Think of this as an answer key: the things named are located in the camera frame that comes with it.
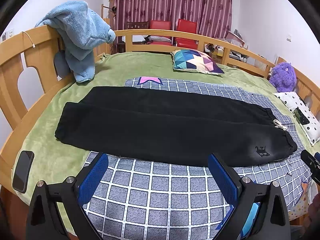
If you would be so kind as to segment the black sweatpants with white stripe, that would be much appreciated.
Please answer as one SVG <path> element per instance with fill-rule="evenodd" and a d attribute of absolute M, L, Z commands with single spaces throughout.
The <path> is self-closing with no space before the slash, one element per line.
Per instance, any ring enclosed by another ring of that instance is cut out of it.
<path fill-rule="evenodd" d="M 230 167 L 285 159 L 297 150 L 269 108 L 221 96 L 94 87 L 65 104 L 55 137 L 84 150 L 161 163 Z"/>

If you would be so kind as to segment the white black-dotted pillow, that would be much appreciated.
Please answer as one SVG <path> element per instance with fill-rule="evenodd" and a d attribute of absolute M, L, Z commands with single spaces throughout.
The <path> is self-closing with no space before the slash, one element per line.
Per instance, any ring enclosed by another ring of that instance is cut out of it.
<path fill-rule="evenodd" d="M 319 121 L 296 92 L 274 93 L 297 119 L 311 146 L 319 142 Z"/>

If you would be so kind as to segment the dark phone on dotted pillow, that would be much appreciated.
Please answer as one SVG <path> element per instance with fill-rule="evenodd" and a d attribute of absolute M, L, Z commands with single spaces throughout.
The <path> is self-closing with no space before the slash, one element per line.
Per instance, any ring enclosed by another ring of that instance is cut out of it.
<path fill-rule="evenodd" d="M 307 125 L 310 123 L 308 118 L 302 113 L 302 111 L 298 107 L 293 111 L 293 113 L 301 125 Z"/>

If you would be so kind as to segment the green fleece bed sheet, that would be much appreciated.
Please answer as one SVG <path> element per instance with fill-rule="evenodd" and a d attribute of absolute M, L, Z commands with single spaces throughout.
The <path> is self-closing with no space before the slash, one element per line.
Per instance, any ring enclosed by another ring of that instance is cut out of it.
<path fill-rule="evenodd" d="M 61 89 L 27 135 L 29 239 L 211 239 L 236 199 L 208 159 L 220 156 L 256 186 L 277 190 L 272 220 L 307 199 L 303 150 L 319 150 L 319 122 L 294 92 L 218 66 L 216 75 L 174 69 L 171 55 L 104 56 L 84 85 Z"/>

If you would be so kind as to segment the black smartphone on sheet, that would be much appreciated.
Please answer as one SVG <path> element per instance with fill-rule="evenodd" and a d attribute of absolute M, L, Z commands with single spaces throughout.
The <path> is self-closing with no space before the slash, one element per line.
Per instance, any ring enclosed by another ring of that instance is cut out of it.
<path fill-rule="evenodd" d="M 32 151 L 22 151 L 20 153 L 12 180 L 12 187 L 14 190 L 21 193 L 26 192 L 28 176 L 33 159 L 34 153 Z"/>

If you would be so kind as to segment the purple plush monster toy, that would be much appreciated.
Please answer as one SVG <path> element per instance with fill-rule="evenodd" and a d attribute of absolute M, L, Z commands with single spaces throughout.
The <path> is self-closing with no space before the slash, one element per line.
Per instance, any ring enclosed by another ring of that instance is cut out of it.
<path fill-rule="evenodd" d="M 278 93 L 292 92 L 297 83 L 295 69 L 290 63 L 282 62 L 272 68 L 269 82 Z"/>

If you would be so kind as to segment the colourful geometric pillow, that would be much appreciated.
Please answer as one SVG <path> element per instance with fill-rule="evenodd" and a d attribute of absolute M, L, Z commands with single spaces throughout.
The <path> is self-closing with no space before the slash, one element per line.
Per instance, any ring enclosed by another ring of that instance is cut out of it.
<path fill-rule="evenodd" d="M 224 71 L 205 53 L 194 49 L 179 49 L 170 53 L 173 70 L 221 75 Z"/>

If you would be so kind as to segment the light blue fleece garment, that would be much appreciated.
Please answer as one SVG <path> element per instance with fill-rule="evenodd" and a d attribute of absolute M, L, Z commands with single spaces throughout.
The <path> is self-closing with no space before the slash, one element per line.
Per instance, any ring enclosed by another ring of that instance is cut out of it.
<path fill-rule="evenodd" d="M 68 1 L 48 12 L 36 27 L 48 25 L 57 30 L 65 44 L 65 62 L 76 82 L 95 76 L 93 49 L 116 38 L 111 27 L 85 1 Z"/>

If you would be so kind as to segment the maroon patterned curtain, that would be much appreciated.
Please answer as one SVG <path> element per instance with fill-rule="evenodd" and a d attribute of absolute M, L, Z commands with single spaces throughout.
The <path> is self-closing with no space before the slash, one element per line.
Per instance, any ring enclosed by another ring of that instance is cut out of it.
<path fill-rule="evenodd" d="M 127 22 L 169 21 L 176 29 L 179 19 L 197 24 L 197 34 L 224 38 L 232 27 L 232 0 L 111 0 L 117 9 L 113 29 Z"/>

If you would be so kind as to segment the white wall socket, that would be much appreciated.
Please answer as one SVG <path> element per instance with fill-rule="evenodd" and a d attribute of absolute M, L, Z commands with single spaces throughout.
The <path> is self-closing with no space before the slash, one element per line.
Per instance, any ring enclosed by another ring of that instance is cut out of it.
<path fill-rule="evenodd" d="M 286 40 L 291 42 L 292 41 L 292 36 L 290 34 L 288 34 Z"/>

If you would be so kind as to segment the wooden bed frame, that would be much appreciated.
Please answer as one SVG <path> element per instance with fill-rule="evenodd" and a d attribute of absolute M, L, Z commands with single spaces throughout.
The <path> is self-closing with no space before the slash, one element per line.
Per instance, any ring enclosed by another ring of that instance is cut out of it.
<path fill-rule="evenodd" d="M 20 152 L 33 151 L 35 158 L 27 190 L 18 194 L 26 203 L 30 202 L 37 181 L 60 182 L 82 168 L 89 152 L 62 144 L 54 133 L 65 103 L 80 101 L 94 86 L 122 86 L 126 80 L 140 76 L 198 81 L 203 92 L 207 90 L 206 83 L 221 83 L 263 94 L 281 113 L 291 114 L 274 96 L 274 87 L 266 79 L 227 66 L 223 66 L 224 74 L 220 76 L 176 72 L 169 53 L 100 55 L 91 82 L 77 84 L 72 76 L 59 80 L 53 64 L 59 46 L 56 30 L 46 26 L 30 29 L 1 43 L 1 110 L 12 127 L 1 150 L 1 184 L 12 188 Z M 43 96 L 31 107 L 23 103 L 22 91 L 18 88 L 24 67 L 37 71 L 44 90 Z"/>

